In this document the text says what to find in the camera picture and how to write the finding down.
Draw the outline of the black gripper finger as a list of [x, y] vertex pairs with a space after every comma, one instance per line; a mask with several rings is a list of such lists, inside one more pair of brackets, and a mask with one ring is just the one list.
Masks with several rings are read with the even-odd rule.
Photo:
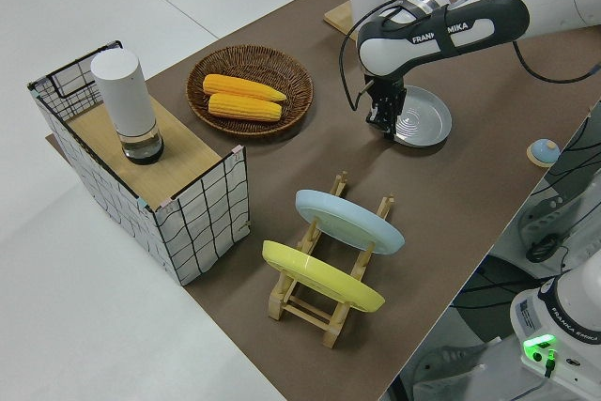
[[385, 112], [386, 131], [384, 137], [393, 141], [396, 136], [396, 124], [398, 117], [402, 114], [404, 102], [399, 99], [387, 99]]
[[384, 117], [384, 114], [382, 113], [380, 102], [377, 102], [377, 101], [372, 102], [370, 112], [366, 117], [366, 122], [370, 126], [378, 129], [379, 131], [385, 130], [385, 117]]

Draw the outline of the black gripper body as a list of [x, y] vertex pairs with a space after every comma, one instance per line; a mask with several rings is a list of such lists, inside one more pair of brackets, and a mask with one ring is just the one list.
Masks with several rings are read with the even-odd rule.
[[385, 100], [392, 100], [398, 105], [404, 104], [407, 90], [402, 78], [386, 79], [373, 75], [364, 75], [364, 81], [366, 85], [370, 85], [367, 88], [367, 93], [374, 105]]

